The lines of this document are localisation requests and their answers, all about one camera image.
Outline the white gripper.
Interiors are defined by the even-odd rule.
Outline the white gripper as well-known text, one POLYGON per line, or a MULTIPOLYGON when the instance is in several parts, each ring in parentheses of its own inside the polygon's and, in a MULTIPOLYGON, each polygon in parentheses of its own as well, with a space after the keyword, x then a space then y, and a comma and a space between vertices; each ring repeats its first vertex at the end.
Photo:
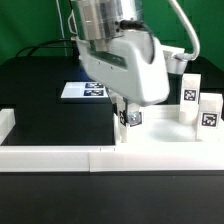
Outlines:
POLYGON ((142 123, 140 106, 168 98, 168 74, 174 72, 174 56, 184 52, 183 48, 162 45, 155 38, 155 58, 149 63, 151 43, 148 33, 141 31, 125 31, 122 37, 111 39, 103 56, 93 54, 89 42, 76 41, 88 77, 130 100, 125 102, 130 126, 142 123))

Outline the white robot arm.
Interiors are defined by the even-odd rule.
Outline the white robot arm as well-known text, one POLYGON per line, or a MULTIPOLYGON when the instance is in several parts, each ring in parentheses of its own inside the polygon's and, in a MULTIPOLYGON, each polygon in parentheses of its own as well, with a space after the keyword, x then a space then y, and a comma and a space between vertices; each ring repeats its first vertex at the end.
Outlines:
POLYGON ((143 21, 141 0, 71 0, 75 40, 87 75, 124 98, 124 124, 142 123, 140 109, 163 102, 169 74, 183 74, 184 50, 164 46, 143 21))

